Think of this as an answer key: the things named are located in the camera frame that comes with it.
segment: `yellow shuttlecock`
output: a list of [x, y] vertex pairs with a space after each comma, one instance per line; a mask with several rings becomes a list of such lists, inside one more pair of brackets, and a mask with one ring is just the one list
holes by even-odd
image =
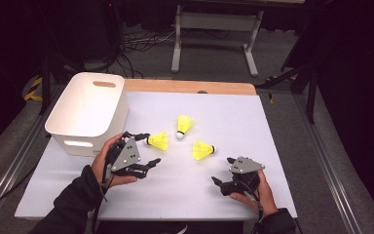
[[201, 160], [209, 154], [216, 152], [214, 145], [209, 145], [201, 141], [196, 140], [193, 145], [193, 155], [196, 160]]
[[193, 126], [194, 119], [187, 115], [179, 115], [178, 116], [178, 131], [177, 131], [177, 138], [182, 139], [186, 132]]
[[168, 135], [166, 132], [147, 137], [144, 142], [166, 151], [168, 148]]

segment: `person's right hand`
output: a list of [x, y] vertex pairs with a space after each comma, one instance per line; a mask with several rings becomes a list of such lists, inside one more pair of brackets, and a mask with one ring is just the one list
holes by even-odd
[[[273, 213], [278, 212], [279, 210], [276, 207], [275, 199], [273, 198], [272, 189], [270, 188], [270, 185], [267, 182], [263, 171], [259, 170], [257, 171], [257, 173], [259, 174], [259, 177], [260, 177], [260, 184], [256, 192], [254, 193], [254, 195], [259, 198], [260, 203], [263, 206], [264, 216], [271, 215]], [[250, 198], [248, 198], [247, 196], [241, 193], [232, 193], [230, 194], [230, 198], [250, 206], [252, 210], [254, 210], [256, 213], [259, 213], [259, 208], [257, 204], [251, 201]]]
[[[93, 169], [93, 174], [96, 177], [96, 180], [101, 183], [102, 181], [102, 174], [104, 172], [104, 164], [105, 164], [105, 157], [108, 153], [108, 150], [111, 148], [111, 146], [119, 140], [123, 134], [116, 135], [110, 139], [108, 139], [104, 145], [102, 146], [101, 151], [99, 152], [98, 155], [96, 155], [95, 159], [93, 160], [93, 164], [91, 165]], [[127, 183], [132, 183], [136, 182], [137, 178], [135, 176], [118, 176], [114, 175], [113, 180], [107, 181], [107, 184], [109, 184], [109, 187], [113, 187], [116, 185], [122, 185], [122, 184], [127, 184]]]

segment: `white table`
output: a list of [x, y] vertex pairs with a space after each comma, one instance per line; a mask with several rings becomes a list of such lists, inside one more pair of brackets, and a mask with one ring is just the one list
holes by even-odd
[[[157, 157], [161, 163], [137, 183], [117, 186], [107, 193], [99, 219], [115, 220], [246, 220], [256, 217], [245, 205], [224, 197], [211, 176], [231, 178], [228, 157], [249, 157], [266, 166], [265, 174], [278, 207], [297, 216], [259, 96], [198, 95], [128, 92], [130, 112], [125, 130], [151, 135], [166, 131], [166, 152], [138, 142], [141, 163]], [[178, 140], [179, 114], [195, 125]], [[193, 142], [214, 144], [218, 152], [196, 161]], [[52, 138], [25, 190], [16, 217], [41, 218], [53, 200], [93, 158], [65, 153]]]

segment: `white metal frame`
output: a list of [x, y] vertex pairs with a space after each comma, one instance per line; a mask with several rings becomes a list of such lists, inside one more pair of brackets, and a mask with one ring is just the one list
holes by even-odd
[[256, 16], [185, 13], [181, 11], [181, 6], [178, 5], [175, 16], [175, 45], [174, 54], [172, 56], [171, 72], [177, 73], [180, 67], [181, 28], [221, 29], [250, 32], [248, 42], [243, 45], [243, 51], [247, 60], [250, 75], [256, 77], [258, 72], [251, 51], [253, 49], [262, 17], [263, 11], [259, 11]]

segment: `black jacket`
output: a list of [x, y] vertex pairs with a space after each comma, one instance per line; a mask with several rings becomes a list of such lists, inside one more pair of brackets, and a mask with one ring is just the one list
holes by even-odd
[[[102, 194], [90, 166], [86, 166], [81, 176], [75, 178], [55, 199], [54, 208], [41, 219], [30, 234], [85, 233], [88, 212], [95, 209], [102, 200]], [[287, 209], [263, 218], [256, 223], [260, 234], [292, 234], [293, 218]]]

